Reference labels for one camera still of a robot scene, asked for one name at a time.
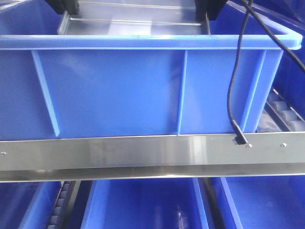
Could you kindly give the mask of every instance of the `blue bin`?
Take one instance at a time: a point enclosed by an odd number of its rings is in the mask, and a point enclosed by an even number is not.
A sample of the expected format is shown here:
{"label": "blue bin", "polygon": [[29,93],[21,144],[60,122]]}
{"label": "blue bin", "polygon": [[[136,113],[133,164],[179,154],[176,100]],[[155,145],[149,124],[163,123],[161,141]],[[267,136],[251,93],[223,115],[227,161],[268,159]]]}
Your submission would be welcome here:
{"label": "blue bin", "polygon": [[254,2],[286,17],[305,23],[304,0],[255,0]]}
{"label": "blue bin", "polygon": [[[273,21],[305,36],[305,23],[292,20],[284,15],[267,10],[258,5],[254,5],[254,9]],[[302,62],[305,62],[304,44],[302,45],[302,48],[296,50],[295,53]],[[282,57],[278,71],[275,75],[273,87],[302,117],[305,117],[305,74],[287,54],[284,54]]]}
{"label": "blue bin", "polygon": [[304,229],[305,176],[214,178],[227,229]]}
{"label": "blue bin", "polygon": [[46,229],[60,182],[0,184],[0,229]]}
{"label": "blue bin", "polygon": [[[42,0],[0,10],[0,140],[233,132],[226,94],[244,8],[228,2],[212,35],[56,35]],[[302,36],[267,18],[290,48]],[[250,18],[233,111],[259,121],[282,51]]]}
{"label": "blue bin", "polygon": [[81,229],[212,229],[206,208],[197,179],[99,180]]}

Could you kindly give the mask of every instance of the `screw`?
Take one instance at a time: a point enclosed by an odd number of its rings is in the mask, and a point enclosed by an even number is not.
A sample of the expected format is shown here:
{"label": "screw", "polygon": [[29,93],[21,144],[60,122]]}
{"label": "screw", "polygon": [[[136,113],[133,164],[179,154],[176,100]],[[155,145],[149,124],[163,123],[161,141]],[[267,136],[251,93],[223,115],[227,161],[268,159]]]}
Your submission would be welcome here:
{"label": "screw", "polygon": [[286,146],[287,146],[287,143],[285,143],[285,142],[281,144],[281,148],[285,148]]}

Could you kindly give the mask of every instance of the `metal shelf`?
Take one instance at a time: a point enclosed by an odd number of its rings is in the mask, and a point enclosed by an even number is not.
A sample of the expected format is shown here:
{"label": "metal shelf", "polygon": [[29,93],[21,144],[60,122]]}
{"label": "metal shelf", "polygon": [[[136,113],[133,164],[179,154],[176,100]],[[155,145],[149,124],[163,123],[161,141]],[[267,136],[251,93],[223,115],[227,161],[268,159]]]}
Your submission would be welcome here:
{"label": "metal shelf", "polygon": [[[289,130],[265,110],[274,130]],[[305,132],[245,135],[250,146],[234,134],[0,141],[0,182],[305,174]]]}

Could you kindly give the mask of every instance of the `black cable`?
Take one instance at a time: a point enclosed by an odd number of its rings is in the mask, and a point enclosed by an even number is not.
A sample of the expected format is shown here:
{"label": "black cable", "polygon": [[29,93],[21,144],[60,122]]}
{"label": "black cable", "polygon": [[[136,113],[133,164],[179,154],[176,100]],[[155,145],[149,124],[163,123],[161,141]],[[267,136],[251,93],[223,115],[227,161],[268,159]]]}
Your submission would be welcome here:
{"label": "black cable", "polygon": [[242,4],[247,9],[247,12],[250,12],[252,16],[258,21],[258,23],[261,25],[263,30],[268,34],[268,36],[286,53],[288,54],[294,62],[298,65],[298,67],[305,73],[305,65],[302,63],[302,61],[297,57],[297,55],[289,50],[286,45],[284,45],[274,34],[273,32],[265,25],[265,23],[260,19],[260,17],[257,15],[257,13],[249,6],[245,0],[240,0]]}
{"label": "black cable", "polygon": [[[249,0],[249,3],[248,3],[249,7],[251,7],[252,3],[253,3],[253,0]],[[244,35],[244,31],[246,29],[247,22],[249,20],[249,16],[250,16],[250,12],[247,10],[247,13],[245,15],[244,22],[243,22],[243,25],[242,25],[242,28],[241,28],[241,31],[240,31],[239,37],[238,37],[236,59],[235,59],[234,69],[233,69],[233,72],[232,72],[231,81],[230,81],[229,90],[228,90],[228,95],[227,95],[227,111],[228,111],[231,126],[232,126],[233,130],[235,131],[235,133],[237,135],[237,137],[235,138],[236,142],[239,145],[247,144],[248,141],[247,141],[245,135],[243,134],[243,131],[241,130],[240,126],[237,124],[237,122],[236,122],[236,120],[234,119],[234,116],[233,116],[233,112],[232,112],[232,92],[233,92],[234,82],[235,82],[235,79],[236,79],[236,73],[237,73],[237,70],[238,70],[239,61],[240,61],[240,53],[241,53],[243,35]]]}

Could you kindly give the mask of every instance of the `stainless steel tray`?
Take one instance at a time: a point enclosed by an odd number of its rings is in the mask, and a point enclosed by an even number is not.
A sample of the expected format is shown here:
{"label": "stainless steel tray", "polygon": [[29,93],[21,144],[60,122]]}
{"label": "stainless steel tray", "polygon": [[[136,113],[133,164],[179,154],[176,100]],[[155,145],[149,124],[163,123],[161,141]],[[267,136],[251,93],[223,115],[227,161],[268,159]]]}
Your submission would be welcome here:
{"label": "stainless steel tray", "polygon": [[196,35],[209,34],[195,21],[192,0],[79,1],[80,13],[65,13],[59,35]]}

